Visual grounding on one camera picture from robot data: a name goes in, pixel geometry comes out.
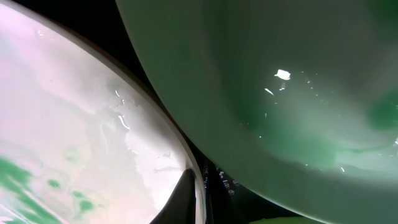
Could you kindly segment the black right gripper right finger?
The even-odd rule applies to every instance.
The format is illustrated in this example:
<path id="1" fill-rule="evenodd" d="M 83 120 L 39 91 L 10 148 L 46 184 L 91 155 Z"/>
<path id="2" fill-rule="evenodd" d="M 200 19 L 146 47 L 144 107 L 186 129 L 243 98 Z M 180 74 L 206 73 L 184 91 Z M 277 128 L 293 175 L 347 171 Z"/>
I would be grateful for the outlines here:
<path id="1" fill-rule="evenodd" d="M 208 174 L 206 184 L 206 224 L 245 224 L 231 203 L 224 184 L 216 174 Z"/>

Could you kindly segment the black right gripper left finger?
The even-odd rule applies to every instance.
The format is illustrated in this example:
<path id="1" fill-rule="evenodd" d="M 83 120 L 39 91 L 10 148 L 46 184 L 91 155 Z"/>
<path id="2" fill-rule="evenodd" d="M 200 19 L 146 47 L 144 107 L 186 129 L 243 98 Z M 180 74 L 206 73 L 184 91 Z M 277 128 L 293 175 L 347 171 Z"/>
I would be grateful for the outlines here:
<path id="1" fill-rule="evenodd" d="M 195 174 L 186 169 L 164 208 L 150 224 L 194 224 L 195 207 Z"/>

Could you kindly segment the white plate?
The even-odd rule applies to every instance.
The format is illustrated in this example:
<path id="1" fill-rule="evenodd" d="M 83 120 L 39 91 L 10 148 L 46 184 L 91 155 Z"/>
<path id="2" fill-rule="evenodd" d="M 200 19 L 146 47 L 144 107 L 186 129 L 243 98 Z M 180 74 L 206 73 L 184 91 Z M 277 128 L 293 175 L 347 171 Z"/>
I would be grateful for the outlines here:
<path id="1" fill-rule="evenodd" d="M 205 188 L 188 144 L 129 74 L 1 2 L 1 222 L 151 223 Z"/>

